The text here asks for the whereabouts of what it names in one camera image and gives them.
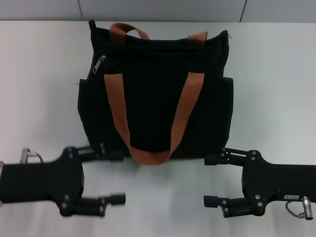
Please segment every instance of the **bag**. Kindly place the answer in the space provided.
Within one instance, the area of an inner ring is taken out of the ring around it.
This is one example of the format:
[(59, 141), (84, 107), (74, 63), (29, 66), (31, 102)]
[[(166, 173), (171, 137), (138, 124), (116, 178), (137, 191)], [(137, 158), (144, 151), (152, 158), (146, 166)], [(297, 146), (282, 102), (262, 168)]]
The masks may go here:
[[(227, 31), (149, 40), (128, 24), (89, 25), (94, 54), (80, 80), (78, 111), (95, 152), (159, 165), (225, 146), (233, 113), (233, 80), (223, 77)], [(131, 30), (141, 39), (127, 36)]]

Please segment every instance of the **cable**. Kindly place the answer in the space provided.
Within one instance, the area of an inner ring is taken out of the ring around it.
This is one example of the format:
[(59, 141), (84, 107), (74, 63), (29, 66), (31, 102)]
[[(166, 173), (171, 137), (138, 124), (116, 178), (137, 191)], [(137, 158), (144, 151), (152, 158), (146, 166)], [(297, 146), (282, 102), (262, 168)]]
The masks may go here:
[(26, 161), (25, 163), (27, 164), (29, 161), (29, 157), (38, 157), (41, 163), (44, 163), (43, 158), (41, 157), (40, 154), (38, 154), (37, 152), (35, 152), (35, 154), (32, 154), (31, 152), (28, 153), (28, 155), (26, 156)]
[(36, 155), (38, 156), (38, 158), (39, 158), (40, 162), (41, 162), (41, 163), (44, 163), (44, 160), (43, 160), (43, 158), (41, 157), (41, 155), (40, 155), (40, 154), (38, 154), (37, 152), (36, 152)]
[(302, 212), (302, 213), (296, 215), (293, 211), (290, 210), (290, 208), (288, 207), (288, 204), (289, 204), (290, 202), (291, 202), (291, 201), (287, 201), (287, 202), (286, 202), (286, 204), (285, 204), (285, 209), (286, 209), (292, 216), (294, 216), (294, 217), (296, 217), (296, 218), (299, 218), (299, 219), (305, 218), (305, 213), (304, 213), (304, 212)]

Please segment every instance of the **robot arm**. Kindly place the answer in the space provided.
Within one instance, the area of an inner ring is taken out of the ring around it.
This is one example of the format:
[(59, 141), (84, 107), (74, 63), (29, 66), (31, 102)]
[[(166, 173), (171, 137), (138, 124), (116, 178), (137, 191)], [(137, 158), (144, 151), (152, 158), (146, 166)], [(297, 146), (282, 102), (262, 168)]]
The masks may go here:
[(260, 152), (223, 148), (218, 155), (208, 156), (205, 165), (232, 164), (242, 166), (243, 198), (229, 199), (204, 196), (205, 207), (218, 207), (225, 218), (255, 215), (262, 216), (272, 201), (301, 201), (304, 213), (292, 215), (306, 220), (313, 219), (311, 202), (316, 202), (316, 166), (272, 164)]
[(20, 164), (0, 162), (1, 203), (51, 200), (62, 216), (105, 216), (108, 204), (125, 204), (125, 194), (109, 197), (83, 198), (84, 185), (82, 163), (93, 160), (123, 159), (121, 153), (99, 156), (90, 148), (68, 147), (60, 158), (52, 162), (27, 163), (34, 156), (24, 149)]

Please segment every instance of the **white table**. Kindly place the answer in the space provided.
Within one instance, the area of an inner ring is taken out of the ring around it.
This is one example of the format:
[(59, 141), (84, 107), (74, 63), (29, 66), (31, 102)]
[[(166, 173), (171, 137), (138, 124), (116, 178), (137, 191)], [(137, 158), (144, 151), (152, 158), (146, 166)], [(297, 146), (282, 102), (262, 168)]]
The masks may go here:
[[(211, 38), (227, 29), (232, 39), (224, 75), (235, 82), (227, 147), (257, 149), (273, 163), (316, 164), (316, 24), (133, 24), (162, 40), (201, 31)], [(21, 148), (30, 147), (48, 161), (67, 145), (86, 145), (76, 83), (91, 64), (88, 23), (0, 22), (0, 34), (1, 159), (18, 162)], [(8, 204), (0, 209), (0, 236), (307, 237), (316, 232), (315, 221), (292, 217), (284, 202), (269, 204), (262, 217), (225, 219), (220, 208), (205, 208), (203, 195), (243, 196), (236, 166), (204, 166), (200, 159), (152, 167), (126, 160), (85, 164), (84, 172), (85, 196), (126, 192), (126, 206), (109, 207), (101, 219), (62, 218), (51, 202)], [(299, 213), (302, 206), (294, 203), (292, 209)]]

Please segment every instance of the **brown strap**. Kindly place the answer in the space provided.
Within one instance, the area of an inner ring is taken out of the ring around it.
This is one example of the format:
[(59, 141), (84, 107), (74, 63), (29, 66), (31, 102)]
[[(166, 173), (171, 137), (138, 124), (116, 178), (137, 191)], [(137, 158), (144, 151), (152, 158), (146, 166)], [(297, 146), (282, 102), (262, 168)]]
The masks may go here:
[(200, 49), (204, 48), (204, 44), (207, 38), (207, 32), (201, 32), (196, 35), (188, 37), (188, 42), (196, 44)]
[(127, 145), (131, 156), (141, 164), (159, 165), (166, 162), (179, 146), (190, 114), (198, 100), (203, 86), (204, 73), (189, 72), (183, 86), (176, 114), (171, 128), (170, 150), (159, 153), (150, 153), (132, 147), (127, 124), (125, 95), (123, 88), (123, 74), (104, 75), (105, 87), (113, 116), (114, 126)]
[(142, 38), (143, 40), (149, 40), (149, 37), (145, 32), (141, 31), (140, 29), (138, 29), (134, 26), (131, 26), (131, 25), (128, 25), (125, 23), (114, 23), (110, 27), (111, 42), (125, 46), (126, 45), (126, 34), (132, 30), (136, 30), (138, 32), (140, 38)]

